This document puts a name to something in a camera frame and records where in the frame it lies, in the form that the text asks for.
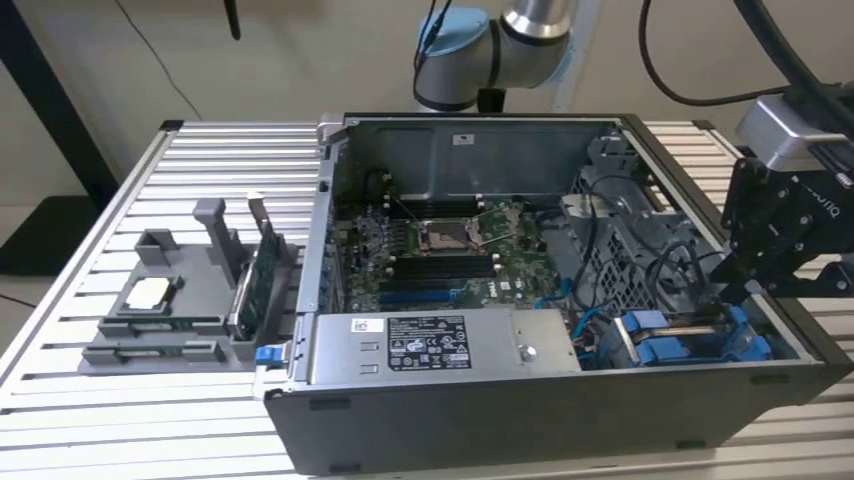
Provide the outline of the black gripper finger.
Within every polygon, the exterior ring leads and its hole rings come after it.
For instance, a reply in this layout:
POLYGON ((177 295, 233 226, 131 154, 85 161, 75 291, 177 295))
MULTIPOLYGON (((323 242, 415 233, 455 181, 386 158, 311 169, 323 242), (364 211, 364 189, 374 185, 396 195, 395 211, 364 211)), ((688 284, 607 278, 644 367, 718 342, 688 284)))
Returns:
POLYGON ((772 256, 758 267, 758 281, 774 298, 846 298, 853 296, 853 266, 830 262, 814 279, 795 271, 813 260, 810 255, 772 256))
POLYGON ((766 286, 756 279, 763 254, 763 251, 751 250, 730 250, 718 254, 720 259, 707 278, 719 286, 716 295, 723 303, 740 305, 754 295, 767 293, 766 286))

